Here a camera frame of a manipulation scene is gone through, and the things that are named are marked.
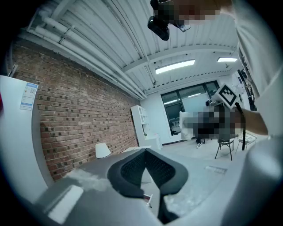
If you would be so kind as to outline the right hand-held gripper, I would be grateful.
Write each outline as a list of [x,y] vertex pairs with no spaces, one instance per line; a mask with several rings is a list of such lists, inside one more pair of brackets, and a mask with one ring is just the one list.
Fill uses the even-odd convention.
[[232,109],[236,106],[237,95],[225,83],[206,101],[206,106],[216,109]]

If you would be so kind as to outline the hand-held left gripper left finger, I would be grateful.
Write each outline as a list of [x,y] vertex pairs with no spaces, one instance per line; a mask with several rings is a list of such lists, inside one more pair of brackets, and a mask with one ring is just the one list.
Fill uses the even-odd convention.
[[142,175],[146,168],[146,150],[137,152],[114,163],[108,170],[107,178],[112,188],[124,197],[142,198]]

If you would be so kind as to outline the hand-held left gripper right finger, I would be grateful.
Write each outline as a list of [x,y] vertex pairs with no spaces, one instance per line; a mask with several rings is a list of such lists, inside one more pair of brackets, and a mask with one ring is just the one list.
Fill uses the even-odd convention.
[[160,191],[157,218],[167,224],[178,219],[178,215],[167,209],[164,197],[177,194],[188,180],[188,170],[151,149],[145,151],[145,166]]

